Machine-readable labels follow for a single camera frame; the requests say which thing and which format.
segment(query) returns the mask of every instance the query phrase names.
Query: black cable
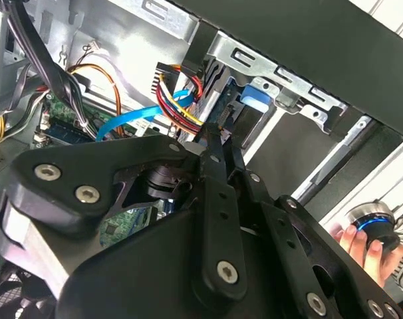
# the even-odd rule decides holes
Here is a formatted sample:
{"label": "black cable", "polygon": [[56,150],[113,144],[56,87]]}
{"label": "black cable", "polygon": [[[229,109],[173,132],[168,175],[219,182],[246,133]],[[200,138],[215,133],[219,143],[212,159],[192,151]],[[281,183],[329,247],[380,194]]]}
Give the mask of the black cable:
{"label": "black cable", "polygon": [[7,130],[3,136],[3,138],[8,138],[9,136],[14,135],[14,133],[18,130],[20,130],[23,126],[26,126],[30,120],[31,120],[31,110],[32,110],[32,106],[33,103],[35,102],[35,100],[41,95],[42,93],[35,93],[33,94],[30,98],[29,101],[27,102],[27,107],[26,110],[23,114],[23,116],[21,117],[21,119],[11,128],[9,128],[9,130]]}
{"label": "black cable", "polygon": [[[0,7],[9,14],[8,25],[12,34],[42,80],[63,104],[76,112],[80,124],[85,126],[88,120],[83,112],[80,88],[70,75],[52,60],[23,2],[0,0]],[[88,122],[85,130],[92,138],[96,138],[96,128],[93,123]]]}
{"label": "black cable", "polygon": [[22,69],[22,71],[18,77],[17,84],[15,85],[14,93],[11,98],[11,102],[9,103],[9,107],[8,107],[7,111],[10,111],[10,112],[14,111],[18,107],[18,104],[20,103],[20,100],[23,97],[23,91],[24,91],[24,87],[26,85],[27,76],[29,75],[30,67],[31,67],[31,64],[28,64]]}
{"label": "black cable", "polygon": [[2,10],[9,13],[8,25],[43,82],[62,102],[65,94],[66,72],[56,67],[45,44],[37,33],[22,1],[0,0]]}

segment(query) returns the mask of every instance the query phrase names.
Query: red wire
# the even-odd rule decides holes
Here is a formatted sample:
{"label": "red wire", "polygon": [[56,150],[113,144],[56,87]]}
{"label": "red wire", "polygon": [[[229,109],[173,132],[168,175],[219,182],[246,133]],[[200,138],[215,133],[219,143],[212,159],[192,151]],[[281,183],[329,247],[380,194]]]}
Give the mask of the red wire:
{"label": "red wire", "polygon": [[203,95],[203,86],[202,86],[202,82],[200,81],[200,79],[196,76],[193,76],[192,79],[194,80],[194,82],[197,84],[197,99],[201,98]]}
{"label": "red wire", "polygon": [[162,104],[162,106],[168,111],[169,115],[173,115],[174,119],[176,121],[178,121],[178,123],[180,123],[181,125],[185,125],[186,127],[188,127],[189,129],[198,132],[198,130],[200,129],[199,127],[197,127],[195,124],[189,122],[185,117],[183,117],[180,113],[176,112],[176,110],[170,106],[168,103],[166,103],[161,95],[160,92],[160,88],[157,89],[156,91],[156,95],[157,95],[157,99],[159,100],[159,103]]}
{"label": "red wire", "polygon": [[162,109],[163,113],[167,117],[170,118],[173,122],[177,122],[175,124],[179,124],[178,126],[183,126],[185,131],[191,131],[193,134],[197,134],[197,132],[200,130],[197,126],[194,124],[188,122],[181,114],[176,113],[175,110],[168,105],[166,102],[163,101],[161,94],[160,94],[160,87],[157,87],[156,90],[156,96],[160,105],[160,108]]}

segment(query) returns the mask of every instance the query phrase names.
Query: screw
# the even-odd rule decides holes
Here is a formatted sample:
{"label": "screw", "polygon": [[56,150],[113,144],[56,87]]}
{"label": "screw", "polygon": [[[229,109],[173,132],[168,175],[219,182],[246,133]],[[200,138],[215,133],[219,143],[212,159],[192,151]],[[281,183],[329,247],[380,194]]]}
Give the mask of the screw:
{"label": "screw", "polygon": [[217,156],[214,156],[214,155],[210,155],[210,158],[212,161],[215,161],[217,163],[219,163],[221,161]]}
{"label": "screw", "polygon": [[44,181],[54,181],[60,178],[61,171],[57,166],[41,164],[35,168],[35,175]]}
{"label": "screw", "polygon": [[228,284],[235,284],[239,278],[237,269],[227,261],[219,261],[216,270],[219,277]]}
{"label": "screw", "polygon": [[175,152],[179,152],[179,151],[180,151],[180,148],[177,147],[175,144],[169,144],[169,148],[170,148],[172,151],[175,151]]}
{"label": "screw", "polygon": [[252,179],[253,179],[254,181],[256,181],[257,183],[259,183],[259,182],[261,181],[261,179],[259,178],[259,176],[256,175],[255,173],[251,173],[251,174],[250,174],[250,177],[252,177]]}
{"label": "screw", "polygon": [[93,204],[100,199],[100,192],[92,186],[83,185],[76,189],[76,197],[82,203]]}
{"label": "screw", "polygon": [[395,319],[400,319],[399,315],[396,313],[395,309],[391,307],[390,304],[385,304],[385,308],[389,311],[390,315]]}
{"label": "screw", "polygon": [[365,128],[366,125],[367,125],[367,123],[365,121],[361,121],[360,123],[358,123],[359,128]]}
{"label": "screw", "polygon": [[286,203],[287,203],[290,207],[292,207],[293,209],[296,209],[296,208],[297,208],[296,203],[295,203],[292,199],[290,199],[290,198],[288,198],[288,199],[286,200]]}
{"label": "screw", "polygon": [[368,302],[368,306],[370,307],[370,309],[373,311],[373,313],[379,317],[379,318],[383,318],[383,311],[382,309],[380,309],[379,305],[377,305],[377,303],[375,303],[373,300],[369,300]]}
{"label": "screw", "polygon": [[320,316],[325,316],[327,313],[324,302],[314,292],[310,292],[307,295],[307,301],[309,306]]}

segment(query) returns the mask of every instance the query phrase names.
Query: cable bundle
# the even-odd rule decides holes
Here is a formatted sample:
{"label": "cable bundle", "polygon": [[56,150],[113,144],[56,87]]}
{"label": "cable bundle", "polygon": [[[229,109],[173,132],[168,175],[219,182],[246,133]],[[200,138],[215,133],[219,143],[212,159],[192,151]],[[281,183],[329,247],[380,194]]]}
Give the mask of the cable bundle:
{"label": "cable bundle", "polygon": [[93,139],[96,138],[95,125],[83,111],[82,92],[76,79],[52,60],[45,44],[36,32],[22,1],[0,0],[0,6],[7,12],[8,25],[16,41],[48,89],[78,118],[80,125]]}
{"label": "cable bundle", "polygon": [[[177,71],[181,72],[181,67],[179,65],[174,65],[173,67]],[[196,76],[190,76],[189,79],[196,88],[194,102],[197,102],[203,95],[202,83]],[[191,115],[185,108],[182,108],[179,103],[173,99],[168,88],[166,87],[163,74],[160,74],[159,76],[159,83],[156,88],[156,97],[164,115],[169,118],[169,120],[179,129],[193,135],[196,135],[200,131],[203,122]]]}

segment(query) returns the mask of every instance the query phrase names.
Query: green circuit board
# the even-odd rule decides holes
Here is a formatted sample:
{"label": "green circuit board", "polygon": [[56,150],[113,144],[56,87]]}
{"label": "green circuit board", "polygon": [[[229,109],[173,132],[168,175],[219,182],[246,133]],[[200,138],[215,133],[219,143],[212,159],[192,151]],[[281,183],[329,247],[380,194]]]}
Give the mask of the green circuit board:
{"label": "green circuit board", "polygon": [[100,226],[100,243],[107,248],[125,239],[150,223],[152,208],[138,208],[106,219]]}
{"label": "green circuit board", "polygon": [[[113,117],[113,115],[109,114],[108,112],[87,105],[84,105],[84,111],[88,118],[91,120],[100,120],[102,123],[109,121]],[[65,106],[56,97],[53,97],[49,101],[48,114],[50,118],[55,118],[67,124],[73,125],[76,128],[80,128],[74,111],[68,106]],[[128,124],[123,125],[123,128],[129,136],[133,136],[136,133],[136,128]]]}

